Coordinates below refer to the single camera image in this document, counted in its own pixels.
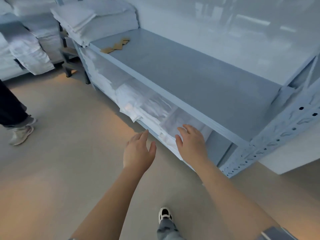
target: black pants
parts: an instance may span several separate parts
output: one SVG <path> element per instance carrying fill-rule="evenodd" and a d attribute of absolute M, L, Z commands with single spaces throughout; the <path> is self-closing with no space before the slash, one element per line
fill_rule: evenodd
<path fill-rule="evenodd" d="M 25 121 L 28 114 L 24 105 L 0 80 L 0 124 L 4 127 L 13 127 Z"/>

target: person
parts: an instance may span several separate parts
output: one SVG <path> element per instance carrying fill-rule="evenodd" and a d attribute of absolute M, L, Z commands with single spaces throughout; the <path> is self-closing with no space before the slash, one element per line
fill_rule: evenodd
<path fill-rule="evenodd" d="M 12 146 L 23 143 L 34 131 L 37 120 L 26 113 L 26 106 L 0 80 L 0 124 L 12 129 L 13 136 L 9 142 Z"/>
<path fill-rule="evenodd" d="M 175 136 L 181 157 L 201 178 L 234 239 L 295 239 L 260 206 L 237 190 L 231 181 L 211 163 L 201 132 L 191 125 L 183 125 L 178 130 L 183 139 L 179 135 Z M 147 138 L 148 130 L 136 134 L 128 141 L 123 154 L 123 170 L 118 179 L 79 225 L 71 239 L 119 239 L 132 195 L 156 155 L 155 142 L 151 143 L 148 150 Z M 159 240 L 184 239 L 176 228 L 167 207 L 160 209 L 158 220 Z"/>

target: black and white sneaker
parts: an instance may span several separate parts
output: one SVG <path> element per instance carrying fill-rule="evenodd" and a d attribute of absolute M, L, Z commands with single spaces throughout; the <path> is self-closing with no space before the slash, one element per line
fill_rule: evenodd
<path fill-rule="evenodd" d="M 159 224 L 162 221 L 162 219 L 164 219 L 164 218 L 172 221 L 172 215 L 170 213 L 170 210 L 166 206 L 162 206 L 159 211 Z"/>

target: left hand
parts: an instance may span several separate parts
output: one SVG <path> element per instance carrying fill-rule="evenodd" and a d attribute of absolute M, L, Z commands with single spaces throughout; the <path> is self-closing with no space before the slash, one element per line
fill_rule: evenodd
<path fill-rule="evenodd" d="M 134 135 L 123 154 L 123 168 L 129 168 L 137 173 L 144 174 L 153 163 L 156 156 L 156 142 L 151 142 L 150 149 L 147 149 L 147 139 L 149 131 Z"/>

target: shoe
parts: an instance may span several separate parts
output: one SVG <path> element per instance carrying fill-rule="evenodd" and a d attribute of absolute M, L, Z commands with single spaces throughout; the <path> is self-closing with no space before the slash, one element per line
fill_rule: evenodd
<path fill-rule="evenodd" d="M 31 116 L 29 116 L 28 120 L 30 120 L 30 121 L 28 122 L 27 125 L 33 125 L 34 123 L 36 123 L 38 121 L 37 119 L 35 119 Z"/>
<path fill-rule="evenodd" d="M 162 221 L 162 219 L 164 219 L 164 218 L 172 221 L 172 215 L 170 213 L 170 210 L 166 206 L 162 206 L 159 211 L 159 224 Z"/>
<path fill-rule="evenodd" d="M 21 128 L 13 129 L 13 136 L 9 144 L 12 146 L 17 146 L 23 143 L 27 137 L 34 131 L 34 128 L 30 125 L 26 125 Z"/>

